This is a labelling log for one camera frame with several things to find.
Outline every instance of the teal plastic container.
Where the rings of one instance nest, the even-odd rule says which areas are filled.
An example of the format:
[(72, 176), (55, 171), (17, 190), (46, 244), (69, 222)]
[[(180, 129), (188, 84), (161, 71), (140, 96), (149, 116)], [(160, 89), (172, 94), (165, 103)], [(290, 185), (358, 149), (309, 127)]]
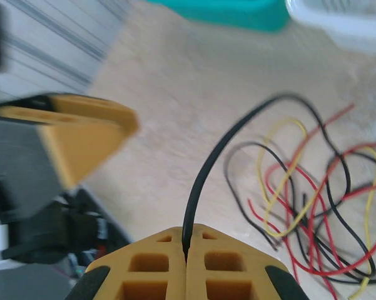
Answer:
[(260, 31), (278, 31), (289, 20), (285, 0), (148, 0), (181, 16)]

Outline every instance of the red wire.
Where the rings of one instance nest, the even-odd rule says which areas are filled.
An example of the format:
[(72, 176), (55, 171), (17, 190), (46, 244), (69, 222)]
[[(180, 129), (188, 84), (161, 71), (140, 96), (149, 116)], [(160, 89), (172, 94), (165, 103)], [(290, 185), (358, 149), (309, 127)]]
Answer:
[[(358, 149), (361, 149), (361, 148), (364, 148), (364, 147), (376, 148), (376, 143), (356, 145), (356, 146), (352, 147), (351, 149), (347, 150), (346, 152), (344, 152), (342, 154), (342, 156), (344, 157), (344, 156), (346, 156), (346, 155), (348, 155), (350, 153), (353, 153), (354, 151), (356, 151)], [(324, 176), (324, 178), (323, 178), (323, 180), (321, 182), (321, 186), (320, 186), (321, 188), (320, 188), (319, 192), (317, 193), (317, 197), (314, 200), (314, 204), (313, 204), (313, 207), (312, 207), (312, 210), (311, 210), (311, 213), (310, 213), (310, 218), (309, 218), (309, 223), (308, 223), (308, 227), (309, 228), (313, 228), (313, 222), (314, 222), (314, 216), (315, 216), (315, 208), (317, 206), (318, 195), (320, 195), (321, 189), (324, 187), (324, 185), (325, 185), (325, 183), (326, 183), (329, 175), (331, 175), (332, 171), (336, 168), (338, 162), (339, 162), (339, 159), (336, 157), (334, 159), (333, 163), (331, 163), (330, 167), (327, 169), (327, 172), (326, 172), (326, 174), (325, 174), (325, 176)], [(313, 247), (314, 247), (313, 235), (310, 235), (309, 239), (310, 239), (310, 252), (311, 252), (312, 249), (313, 249)], [(371, 255), (376, 251), (376, 244), (374, 245), (374, 247), (372, 249), (374, 249), (373, 252), (369, 251), (362, 259), (360, 259), (356, 263), (352, 264), (351, 266), (347, 266), (347, 267), (344, 267), (344, 268), (336, 270), (336, 271), (326, 272), (322, 276), (329, 276), (329, 275), (334, 275), (334, 274), (342, 274), (342, 273), (345, 273), (347, 271), (353, 270), (355, 267), (361, 265), (363, 262), (365, 262), (368, 258), (371, 257)]]
[[(272, 193), (272, 194), (274, 194), (274, 190), (270, 186), (269, 179), (270, 179), (270, 176), (271, 176), (272, 172), (274, 170), (276, 170), (277, 167), (281, 167), (281, 166), (279, 164), (275, 164), (274, 166), (271, 166), (266, 171), (266, 173), (265, 173), (265, 184), (266, 184), (267, 189), (269, 190), (269, 192)], [(305, 171), (303, 171), (302, 169), (300, 169), (298, 166), (295, 169), (310, 183), (310, 185), (312, 186), (312, 188), (314, 188), (314, 190), (317, 190), (317, 187), (316, 187), (315, 183), (312, 181), (312, 179), (310, 178), (310, 176)], [(326, 206), (325, 206), (325, 203), (324, 203), (324, 200), (323, 200), (322, 196), (318, 195), (318, 198), (321, 201), (323, 211), (325, 211), (326, 210)], [(289, 203), (287, 203), (286, 200), (285, 200), (285, 203), (282, 202), (280, 200), (280, 198), (278, 198), (278, 200), (285, 207), (285, 209), (287, 210), (287, 212), (289, 212), (293, 216), (293, 211), (291, 210), (291, 208), (289, 206)], [(339, 266), (341, 268), (344, 268), (343, 264), (339, 260), (339, 257), (338, 257), (338, 254), (337, 254), (337, 250), (335, 249), (335, 245), (333, 243), (333, 237), (332, 237), (331, 229), (330, 229), (330, 226), (329, 226), (329, 223), (328, 223), (328, 217), (324, 216), (323, 218), (324, 218), (324, 222), (325, 222), (325, 229), (327, 230), (327, 236), (328, 236), (328, 239), (329, 239), (330, 244), (331, 244), (332, 254), (333, 254), (335, 260), (337, 261), (337, 263), (339, 264)], [(308, 229), (306, 228), (305, 232), (306, 232), (307, 236), (312, 235), (311, 228), (308, 228)], [(310, 262), (312, 262), (312, 256), (313, 256), (313, 253), (311, 252), (310, 253)]]
[[(355, 105), (352, 103), (352, 104), (349, 104), (347, 107), (345, 107), (343, 110), (339, 111), (337, 114), (333, 115), (332, 117), (330, 117), (329, 119), (327, 119), (323, 125), (323, 127), (335, 122), (337, 119), (341, 118), (344, 114), (348, 113), (351, 109), (353, 109), (355, 107)], [(318, 130), (320, 130), (320, 125), (318, 125), (316, 128), (314, 128), (313, 130), (311, 130), (307, 137), (299, 144), (299, 146), (297, 147), (295, 153), (293, 153), (293, 159), (292, 161), (298, 156), (299, 152), (306, 146), (307, 142), (312, 138), (314, 137), (314, 135), (318, 132)]]
[[(252, 211), (253, 215), (258, 219), (260, 220), (261, 222), (264, 222), (264, 219), (262, 217), (260, 217), (256, 211), (255, 211), (255, 208), (253, 207), (253, 204), (252, 202), (250, 201), (250, 199), (248, 199), (248, 204), (249, 204), (249, 208), (250, 210)], [(274, 225), (272, 224), (271, 222), (267, 221), (267, 224), (272, 228), (274, 229), (275, 232), (277, 233), (280, 233), (280, 230)], [(297, 283), (299, 283), (299, 280), (298, 280), (298, 273), (297, 273), (297, 269), (296, 269), (296, 265), (301, 267), (302, 269), (305, 269), (305, 266), (303, 266), (302, 264), (300, 264), (300, 262), (298, 262), (298, 260), (296, 259), (296, 257), (293, 255), (293, 252), (290, 248), (290, 245), (289, 245), (289, 242), (288, 242), (288, 238), (287, 237), (284, 237), (283, 239), (283, 242), (285, 243), (285, 245), (287, 246), (287, 249), (288, 249), (288, 253), (289, 253), (289, 256), (290, 256), (290, 260), (292, 262), (292, 269), (293, 269), (293, 275), (295, 276), (295, 279), (297, 281)], [(318, 266), (320, 268), (320, 270), (322, 270), (322, 261), (321, 261), (321, 256), (320, 256), (320, 250), (317, 248), (317, 259), (318, 259)], [(331, 295), (333, 296), (334, 300), (338, 300), (338, 297), (337, 297), (337, 294), (332, 286), (332, 284), (325, 278), (323, 278), (323, 281), (325, 282), (325, 284), (327, 285), (328, 287), (328, 290), (330, 291)]]
[[(363, 147), (371, 147), (371, 148), (376, 148), (376, 142), (375, 143), (370, 143), (370, 144), (359, 144), (359, 145), (356, 145), (354, 146), (353, 148), (349, 149), (348, 151), (346, 151), (345, 153), (343, 153), (342, 155), (343, 156), (346, 156), (360, 148), (363, 148)], [(332, 173), (332, 171), (336, 168), (337, 166), (337, 163), (338, 163), (338, 158), (336, 158), (333, 163), (331, 164), (331, 166), (328, 168), (327, 172), (326, 172), (326, 175), (324, 176), (324, 179), (321, 183), (321, 187), (323, 188), (323, 186), (325, 185), (325, 182), (327, 180), (327, 178), (329, 177), (329, 175)], [(272, 171), (274, 171), (274, 169), (272, 169), (271, 171), (268, 170), (267, 173), (268, 176), (271, 174)], [(349, 199), (351, 197), (354, 197), (356, 195), (359, 195), (360, 193), (365, 193), (367, 191), (371, 191), (372, 189), (375, 189), (376, 187), (366, 187), (364, 189), (361, 189), (360, 191), (355, 191), (355, 192), (352, 192), (352, 193), (349, 193), (346, 197), (344, 197), (344, 199)], [(316, 205), (317, 205), (317, 200), (320, 199), (320, 191), (317, 193), (317, 197), (315, 199), (315, 202), (313, 204), (313, 207), (312, 207), (312, 211), (311, 211), (311, 215), (310, 215), (310, 220), (309, 220), (309, 226), (308, 228), (312, 229), (313, 228), (313, 219), (314, 219), (314, 215), (315, 215), (315, 208), (316, 208)], [(314, 241), (313, 241), (313, 235), (311, 234), (309, 236), (309, 239), (310, 239), (310, 253), (312, 253), (313, 251), (313, 247), (315, 246), (314, 245)], [(301, 265), (300, 263), (298, 263), (297, 265), (302, 268), (303, 270), (305, 270), (306, 272), (310, 273), (310, 274), (314, 274), (314, 275), (319, 275), (319, 276), (332, 276), (332, 275), (339, 275), (339, 274), (343, 274), (345, 272), (349, 272), (353, 269), (355, 269), (357, 266), (363, 264), (366, 260), (368, 260), (374, 253), (376, 252), (376, 243), (374, 244), (373, 248), (364, 256), (362, 257), (361, 259), (359, 259), (357, 262), (353, 263), (352, 265), (349, 265), (347, 267), (342, 267), (341, 269), (338, 269), (338, 270), (334, 270), (334, 271), (329, 271), (329, 272), (323, 272), (323, 271), (316, 271), (316, 270), (313, 270), (313, 269), (309, 269), (309, 268), (306, 268), (304, 267), (303, 265)]]

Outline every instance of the yellow wire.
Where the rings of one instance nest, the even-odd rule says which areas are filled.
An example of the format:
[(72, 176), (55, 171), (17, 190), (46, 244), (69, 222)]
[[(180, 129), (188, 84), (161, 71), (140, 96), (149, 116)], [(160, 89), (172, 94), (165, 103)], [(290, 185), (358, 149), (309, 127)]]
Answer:
[[(277, 131), (280, 130), (280, 128), (282, 126), (284, 126), (288, 123), (296, 124), (302, 130), (303, 136), (305, 138), (307, 137), (307, 130), (306, 130), (305, 126), (303, 125), (303, 123), (300, 122), (298, 119), (295, 119), (294, 117), (290, 117), (290, 118), (288, 117), (288, 118), (286, 118), (282, 121), (277, 122), (271, 128), (271, 130), (268, 133), (268, 136), (265, 137), (264, 140), (263, 140), (264, 145), (267, 146), (268, 143), (271, 141), (271, 138), (277, 133)], [(260, 151), (258, 152), (258, 156), (257, 156), (256, 173), (257, 173), (257, 179), (258, 179), (259, 184), (260, 184), (260, 189), (262, 190), (263, 199), (267, 203), (270, 203), (270, 200), (268, 199), (267, 191), (266, 191), (266, 188), (265, 188), (265, 185), (264, 185), (264, 182), (263, 182), (263, 176), (262, 176), (262, 161), (263, 161), (264, 153), (265, 153), (265, 149), (260, 148)]]
[[(271, 141), (271, 138), (277, 133), (277, 131), (283, 125), (285, 125), (287, 123), (295, 123), (302, 130), (304, 138), (307, 137), (307, 130), (306, 130), (305, 126), (298, 119), (290, 117), (290, 118), (284, 119), (284, 120), (276, 123), (276, 125), (274, 125), (272, 127), (272, 129), (268, 132), (266, 138), (263, 140), (264, 144), (267, 145)], [(363, 148), (366, 151), (372, 153), (375, 156), (375, 158), (376, 158), (376, 151), (374, 149), (372, 149), (371, 147), (363, 147)], [(290, 225), (290, 227), (286, 231), (281, 232), (281, 233), (277, 233), (277, 232), (272, 232), (270, 230), (270, 228), (268, 227), (268, 217), (269, 217), (271, 208), (276, 203), (276, 201), (277, 201), (277, 199), (279, 197), (279, 194), (281, 193), (281, 191), (282, 191), (282, 189), (283, 189), (286, 181), (289, 179), (290, 175), (295, 170), (295, 168), (296, 168), (296, 166), (297, 166), (297, 164), (298, 164), (298, 162), (299, 162), (299, 160), (300, 160), (300, 158), (302, 156), (302, 152), (303, 152), (303, 149), (300, 150), (300, 152), (297, 154), (297, 156), (295, 157), (295, 159), (292, 161), (292, 163), (289, 166), (288, 170), (286, 171), (285, 176), (282, 179), (280, 185), (277, 187), (276, 191), (274, 192), (272, 200), (269, 200), (269, 198), (267, 196), (267, 192), (266, 192), (266, 189), (265, 189), (265, 185), (264, 185), (264, 182), (263, 182), (263, 179), (262, 179), (262, 172), (261, 172), (261, 165), (262, 165), (262, 160), (263, 160), (263, 157), (264, 157), (265, 150), (261, 149), (260, 152), (259, 152), (259, 155), (258, 155), (258, 159), (257, 159), (257, 163), (256, 163), (257, 178), (259, 180), (260, 187), (262, 189), (263, 198), (264, 198), (264, 200), (268, 204), (267, 205), (267, 209), (265, 211), (265, 217), (264, 217), (265, 230), (267, 231), (268, 234), (270, 234), (271, 236), (274, 236), (276, 238), (277, 237), (281, 238), (283, 236), (286, 236), (290, 231), (292, 231), (293, 229), (295, 229), (295, 227), (297, 226), (297, 224), (303, 219), (304, 215), (306, 215), (307, 211), (310, 209), (310, 207), (312, 206), (314, 200), (316, 199), (318, 192), (320, 192), (320, 190), (321, 190), (321, 186), (320, 186), (316, 190), (316, 192), (313, 195), (313, 197), (311, 198), (311, 200), (309, 200), (307, 202), (307, 204), (305, 205), (305, 207), (303, 208), (303, 210), (298, 214), (298, 216), (295, 218), (295, 220), (293, 221), (293, 223)], [(376, 186), (376, 177), (373, 180), (373, 186)], [(370, 239), (370, 228), (368, 226), (368, 220), (370, 218), (370, 208), (371, 208), (371, 204), (372, 204), (372, 200), (373, 200), (374, 194), (375, 194), (374, 190), (371, 190), (369, 192), (369, 194), (368, 194), (367, 205), (366, 205), (365, 216), (364, 216), (364, 228), (365, 228), (365, 235), (366, 235), (367, 249), (368, 250), (370, 250), (370, 248), (372, 246), (371, 245), (371, 239)], [(370, 263), (368, 263), (368, 271), (371, 272), (371, 265), (370, 265)], [(369, 277), (365, 277), (363, 279), (363, 281), (362, 281), (359, 289), (349, 297), (349, 300), (354, 300), (354, 299), (358, 298), (364, 292), (364, 290), (367, 287), (369, 281), (370, 281), (370, 278)]]
[[(374, 149), (372, 149), (370, 147), (364, 147), (364, 149), (367, 150), (368, 152), (372, 153), (376, 158), (376, 151)], [(373, 186), (376, 186), (376, 177), (373, 180)], [(370, 228), (368, 226), (368, 220), (370, 218), (370, 208), (371, 208), (371, 203), (373, 201), (374, 194), (375, 194), (375, 190), (371, 190), (368, 194), (367, 205), (366, 205), (366, 208), (365, 208), (365, 215), (364, 215), (365, 238), (366, 238), (368, 250), (370, 250), (370, 248), (371, 248)], [(368, 262), (368, 271), (371, 272), (370, 262)], [(354, 300), (354, 299), (358, 298), (364, 292), (364, 290), (367, 287), (369, 281), (370, 281), (369, 277), (364, 277), (359, 289), (349, 297), (349, 300)]]
[[(272, 127), (272, 129), (268, 132), (267, 136), (265, 137), (264, 139), (264, 143), (269, 143), (269, 141), (271, 140), (271, 138), (275, 135), (275, 133), (286, 123), (295, 123), (297, 124), (300, 129), (302, 130), (303, 132), (303, 136), (304, 138), (307, 137), (307, 130), (305, 129), (304, 125), (298, 120), (298, 119), (295, 119), (295, 118), (288, 118), (288, 119), (284, 119), (280, 122), (278, 122), (276, 125), (274, 125)], [(307, 211), (310, 209), (310, 207), (312, 206), (312, 203), (314, 202), (316, 196), (317, 196), (317, 193), (319, 192), (320, 188), (316, 191), (316, 193), (314, 194), (314, 196), (312, 197), (312, 199), (307, 202), (306, 206), (303, 208), (303, 210), (298, 214), (298, 216), (293, 220), (292, 224), (290, 225), (290, 227), (286, 230), (286, 231), (282, 231), (280, 233), (277, 233), (277, 232), (273, 232), (270, 230), (270, 227), (268, 226), (268, 217), (270, 216), (270, 211), (272, 209), (272, 207), (274, 206), (274, 204), (276, 203), (285, 183), (288, 181), (289, 177), (291, 176), (291, 174), (293, 173), (293, 171), (295, 170), (297, 164), (299, 163), (299, 160), (300, 158), (302, 157), (302, 152), (303, 152), (303, 149), (302, 148), (297, 156), (295, 157), (295, 159), (292, 161), (291, 165), (289, 166), (288, 170), (286, 171), (285, 173), (285, 176), (284, 178), (282, 179), (280, 185), (277, 187), (277, 189), (275, 190), (274, 194), (273, 194), (273, 197), (271, 200), (268, 199), (267, 197), (267, 194), (265, 192), (265, 186), (264, 186), (264, 183), (263, 183), (263, 180), (262, 180), (262, 175), (261, 175), (261, 172), (259, 171), (260, 168), (257, 167), (257, 177), (259, 178), (259, 182), (260, 182), (260, 187), (262, 189), (262, 193), (263, 193), (263, 197), (265, 199), (265, 201), (267, 202), (267, 208), (265, 210), (265, 217), (264, 217), (264, 227), (265, 227), (265, 231), (271, 235), (271, 236), (274, 236), (274, 237), (278, 237), (278, 238), (282, 238), (284, 236), (286, 236), (290, 231), (294, 230), (297, 226), (297, 224), (303, 219), (304, 215), (306, 215)], [(259, 153), (259, 156), (258, 156), (258, 166), (261, 165), (261, 161), (263, 159), (263, 155), (260, 155)]]

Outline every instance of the black cable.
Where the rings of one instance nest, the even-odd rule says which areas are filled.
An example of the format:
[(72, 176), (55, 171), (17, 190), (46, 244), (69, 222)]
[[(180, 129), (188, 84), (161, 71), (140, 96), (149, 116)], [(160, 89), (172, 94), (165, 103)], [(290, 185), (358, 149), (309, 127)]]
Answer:
[[(331, 208), (332, 208), (332, 211), (333, 213), (336, 215), (337, 219), (339, 220), (339, 222), (342, 224), (342, 226), (350, 233), (350, 235), (357, 241), (357, 243), (359, 244), (359, 246), (362, 248), (363, 252), (365, 254), (368, 253), (368, 249), (367, 249), (367, 246), (364, 244), (364, 242), (362, 241), (362, 239), (357, 235), (357, 233), (348, 225), (348, 223), (345, 221), (345, 219), (342, 217), (342, 215), (339, 213), (334, 201), (333, 201), (333, 198), (332, 198), (332, 193), (331, 193), (331, 186), (330, 186), (330, 181), (327, 180), (325, 181), (325, 185), (326, 185), (326, 188), (327, 188), (327, 196), (328, 196), (328, 201), (330, 202), (330, 205), (331, 205)], [(374, 260), (372, 259), (372, 257), (370, 257), (368, 259), (368, 262), (370, 264), (370, 268), (371, 268), (371, 272), (370, 272), (370, 277), (374, 277), (375, 274), (376, 274), (376, 269), (375, 269), (375, 263), (374, 263)]]
[[(183, 219), (183, 227), (182, 227), (182, 247), (183, 252), (185, 254), (185, 259), (188, 258), (188, 251), (190, 248), (190, 239), (193, 233), (193, 224), (195, 222), (195, 214), (196, 209), (198, 207), (198, 202), (201, 194), (201, 190), (205, 184), (205, 181), (214, 166), (214, 163), (220, 156), (221, 152), (224, 150), (226, 145), (230, 142), (230, 140), (238, 133), (251, 119), (253, 119), (257, 114), (269, 108), (271, 105), (282, 101), (282, 100), (291, 100), (303, 104), (310, 112), (313, 114), (314, 118), (317, 121), (317, 124), (320, 126), (321, 132), (323, 134), (325, 142), (330, 146), (332, 151), (338, 156), (341, 160), (342, 166), (345, 170), (345, 173), (348, 174), (348, 167), (346, 165), (345, 160), (343, 159), (342, 155), (339, 153), (338, 149), (335, 145), (331, 142), (327, 131), (325, 130), (324, 122), (322, 121), (321, 117), (319, 116), (317, 110), (302, 96), (297, 94), (278, 94), (276, 96), (272, 96), (254, 109), (252, 109), (246, 116), (243, 116), (238, 122), (235, 123), (225, 134), (224, 136), (218, 141), (217, 145), (214, 147), (210, 155), (207, 157), (206, 161), (202, 165), (190, 192), (188, 204), (186, 205), (185, 216)], [(349, 193), (350, 191), (350, 178), (347, 180), (346, 192)]]
[[(241, 200), (238, 196), (238, 193), (235, 191), (235, 188), (233, 187), (232, 183), (231, 183), (231, 180), (229, 178), (229, 173), (228, 173), (228, 170), (229, 170), (229, 164), (230, 164), (230, 161), (232, 159), (232, 157), (235, 155), (235, 153), (242, 149), (242, 148), (245, 148), (245, 147), (248, 147), (248, 146), (259, 146), (263, 149), (265, 149), (267, 152), (269, 152), (276, 160), (277, 162), (279, 163), (279, 165), (281, 165), (281, 167), (283, 168), (283, 170), (285, 172), (287, 172), (288, 168), (286, 167), (286, 165), (284, 165), (284, 163), (282, 162), (282, 160), (268, 147), (266, 147), (265, 145), (262, 145), (260, 143), (257, 143), (257, 142), (253, 142), (253, 141), (249, 141), (249, 142), (241, 142), (237, 145), (235, 145), (226, 155), (226, 158), (225, 158), (225, 161), (224, 161), (224, 165), (223, 165), (223, 173), (224, 173), (224, 177), (228, 183), (228, 187), (230, 188), (231, 190), (231, 193), (236, 201), (236, 203), (238, 204), (238, 207), (240, 208), (240, 211), (241, 213), (243, 214), (244, 218), (250, 223), (253, 225), (253, 221), (249, 219), (249, 217), (246, 215), (246, 212), (244, 211), (244, 208), (241, 204)], [(293, 179), (292, 177), (290, 176), (288, 178), (288, 180), (290, 181), (290, 185), (291, 185), (291, 189), (292, 189), (292, 198), (293, 198), (293, 201), (292, 201), (292, 207), (291, 210), (293, 211), (294, 213), (294, 216), (297, 216), (297, 212), (295, 210), (295, 199), (296, 199), (296, 191), (295, 191), (295, 184), (293, 182)], [(303, 206), (305, 205), (306, 201), (307, 201), (307, 195), (306, 194), (303, 194)], [(303, 220), (301, 221), (301, 223), (307, 228), (308, 227), (308, 219), (307, 217), (304, 217)], [(255, 224), (255, 226), (253, 226), (254, 228), (256, 228), (259, 232), (261, 232), (262, 234), (264, 234), (264, 230), (262, 228), (260, 228), (259, 226), (257, 226)], [(295, 233), (296, 233), (296, 236), (297, 236), (297, 240), (298, 240), (298, 244), (299, 244), (299, 248), (300, 248), (300, 252), (302, 253), (302, 256), (303, 256), (303, 259), (306, 261), (306, 263), (309, 263), (309, 260), (307, 258), (307, 254), (304, 250), (304, 247), (303, 247), (303, 244), (302, 244), (302, 238), (298, 232), (298, 228), (296, 227), (295, 228)], [(332, 250), (324, 243), (322, 242), (318, 236), (314, 236), (314, 242), (316, 244), (316, 246), (318, 246), (321, 254), (323, 256), (325, 256), (330, 262), (331, 264), (337, 268), (337, 269), (340, 269), (340, 266), (324, 251), (324, 249), (322, 249), (320, 246), (323, 246), (328, 252), (332, 253)], [(346, 260), (344, 260), (344, 258), (338, 256), (339, 260), (341, 260), (342, 263), (344, 263), (345, 265), (349, 265), (350, 263), (347, 262)], [(373, 274), (373, 272), (371, 272), (370, 274), (366, 274), (362, 271), (359, 271), (359, 270), (356, 270), (354, 269), (353, 271), (357, 271), (357, 273), (363, 277), (370, 277), (370, 276), (374, 276), (375, 274)], [(348, 276), (349, 278), (352, 278), (354, 281), (344, 281), (344, 280), (341, 280), (341, 279), (335, 279), (335, 278), (332, 278), (332, 277), (325, 277), (326, 279), (328, 280), (331, 280), (333, 282), (338, 282), (338, 283), (347, 283), (347, 284), (360, 284), (362, 282), (362, 278), (358, 278), (356, 276), (354, 276), (353, 274), (351, 274), (350, 272), (346, 272), (344, 273), (344, 275)], [(376, 279), (372, 279), (371, 282), (373, 284), (376, 283)]]
[[(261, 147), (263, 149), (265, 149), (266, 151), (268, 151), (278, 162), (281, 162), (281, 159), (270, 149), (268, 148), (267, 146), (265, 145), (262, 145), (260, 143), (257, 143), (257, 142), (254, 142), (254, 141), (249, 141), (249, 142), (241, 142), (237, 145), (235, 145), (226, 155), (225, 157), (225, 160), (224, 160), (224, 164), (223, 164), (223, 173), (224, 173), (224, 177), (225, 177), (225, 180), (226, 180), (226, 183), (228, 184), (228, 187), (230, 188), (230, 191), (232, 193), (232, 196), (236, 202), (236, 204), (238, 205), (238, 208), (240, 210), (240, 212), (242, 213), (243, 217), (245, 218), (245, 220), (250, 224), (252, 225), (252, 227), (254, 227), (266, 240), (267, 242), (271, 245), (271, 247), (274, 249), (274, 250), (277, 250), (276, 247), (275, 247), (275, 243), (277, 242), (276, 239), (274, 239), (273, 237), (270, 237), (267, 232), (261, 228), (259, 225), (257, 225), (256, 223), (254, 223), (249, 217), (248, 215), (246, 214), (245, 212), (245, 209), (243, 208), (243, 205), (240, 201), (240, 198), (239, 198), (239, 195), (238, 193), (236, 192), (235, 188), (233, 187), (231, 181), (230, 181), (230, 177), (229, 177), (229, 173), (228, 173), (228, 170), (229, 170), (229, 165), (230, 165), (230, 162), (231, 162), (231, 159), (232, 157), (234, 156), (234, 154), (245, 148), (245, 147), (250, 147), (250, 146), (258, 146), (258, 147)], [(291, 187), (292, 187), (292, 197), (295, 198), (295, 186), (293, 184), (293, 180), (291, 177), (289, 177), (289, 181), (290, 181), (290, 184), (291, 184)]]
[[(368, 154), (364, 154), (364, 153), (361, 153), (361, 152), (353, 152), (353, 153), (350, 153), (348, 155), (360, 156), (360, 157), (368, 159), (369, 161), (372, 161), (373, 163), (376, 164), (376, 159), (374, 159), (372, 156), (369, 156)], [(331, 158), (331, 160), (329, 160), (329, 162), (328, 162), (328, 165), (330, 165), (334, 159), (335, 159), (335, 157)], [(328, 196), (328, 200), (330, 201), (331, 208), (328, 211), (325, 211), (325, 212), (326, 212), (327, 217), (329, 217), (331, 215), (331, 212), (333, 212), (334, 214), (336, 214), (335, 211), (337, 211), (337, 206), (341, 205), (344, 201), (342, 201), (342, 199), (341, 199), (337, 203), (334, 203), (334, 201), (332, 199), (331, 192), (330, 192), (329, 181), (327, 180), (326, 183), (327, 183), (327, 196)], [(367, 188), (367, 187), (370, 187), (372, 185), (373, 185), (373, 182), (367, 182), (365, 184), (361, 184), (358, 187), (355, 187), (352, 192), (359, 191), (359, 190), (361, 190), (361, 189), (363, 189), (365, 187)], [(342, 216), (339, 214), (339, 212), (336, 215), (338, 217), (338, 220), (340, 221), (340, 218), (342, 218)], [(316, 226), (315, 233), (314, 233), (316, 236), (317, 236), (317, 234), (318, 234), (318, 232), (320, 230), (320, 227), (322, 226), (323, 222), (324, 222), (323, 219), (320, 220), (319, 224)], [(358, 284), (359, 282), (361, 282), (361, 279), (356, 279), (356, 280), (357, 280), (356, 282), (353, 282), (353, 281), (344, 281), (344, 280), (339, 280), (339, 279), (333, 279), (332, 281), (335, 281), (335, 282), (338, 282), (338, 283), (345, 283), (345, 284)], [(376, 284), (376, 279), (371, 279), (369, 281), (369, 284)]]

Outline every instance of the rectangular opening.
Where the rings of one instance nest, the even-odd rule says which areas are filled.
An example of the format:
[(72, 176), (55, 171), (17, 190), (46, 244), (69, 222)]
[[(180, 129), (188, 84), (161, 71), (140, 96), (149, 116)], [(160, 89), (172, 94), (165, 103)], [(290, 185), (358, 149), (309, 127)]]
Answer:
[(233, 252), (208, 252), (205, 254), (205, 266), (212, 271), (244, 271), (245, 266), (240, 254)]
[(250, 281), (206, 281), (208, 300), (255, 300)]
[(158, 253), (139, 253), (131, 259), (129, 272), (168, 272), (168, 256)]
[(165, 300), (166, 281), (126, 281), (119, 300)]

